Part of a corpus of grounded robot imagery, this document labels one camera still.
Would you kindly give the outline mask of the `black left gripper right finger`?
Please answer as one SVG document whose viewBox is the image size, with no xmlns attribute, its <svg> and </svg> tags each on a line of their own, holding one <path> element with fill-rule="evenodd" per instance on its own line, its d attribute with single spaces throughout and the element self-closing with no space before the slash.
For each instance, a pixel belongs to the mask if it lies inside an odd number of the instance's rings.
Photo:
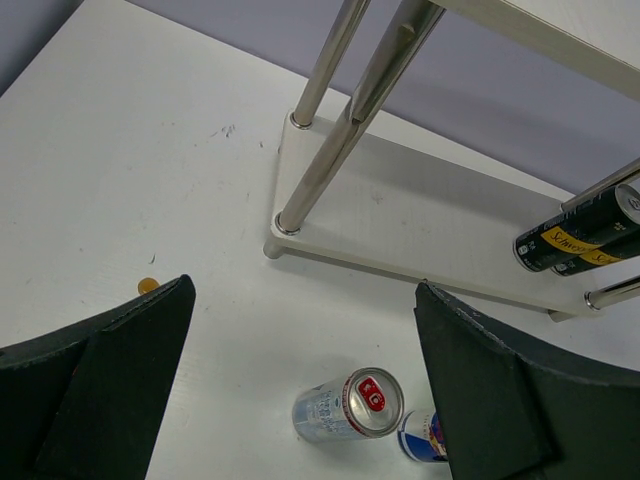
<svg viewBox="0 0 640 480">
<path fill-rule="evenodd" d="M 415 298 L 453 478 L 638 478 L 637 371 L 552 345 L 429 282 Z"/>
</svg>

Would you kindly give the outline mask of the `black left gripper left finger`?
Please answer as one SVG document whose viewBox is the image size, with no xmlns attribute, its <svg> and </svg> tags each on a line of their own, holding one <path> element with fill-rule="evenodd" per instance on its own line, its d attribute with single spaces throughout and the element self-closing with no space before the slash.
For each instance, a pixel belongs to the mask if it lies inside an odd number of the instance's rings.
<svg viewBox="0 0 640 480">
<path fill-rule="evenodd" d="M 145 478 L 195 300 L 182 275 L 2 347 L 2 478 Z"/>
</svg>

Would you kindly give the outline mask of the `blue silver energy can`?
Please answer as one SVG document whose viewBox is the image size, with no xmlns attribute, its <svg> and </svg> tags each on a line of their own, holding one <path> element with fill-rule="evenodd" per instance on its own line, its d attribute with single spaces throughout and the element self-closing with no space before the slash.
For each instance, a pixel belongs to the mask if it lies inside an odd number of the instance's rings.
<svg viewBox="0 0 640 480">
<path fill-rule="evenodd" d="M 396 378 L 384 369 L 364 367 L 300 394 L 292 423 L 311 443 L 379 439 L 396 430 L 404 410 Z"/>
<path fill-rule="evenodd" d="M 447 462 L 444 434 L 434 409 L 418 409 L 406 413 L 397 429 L 402 452 L 421 463 Z"/>
</svg>

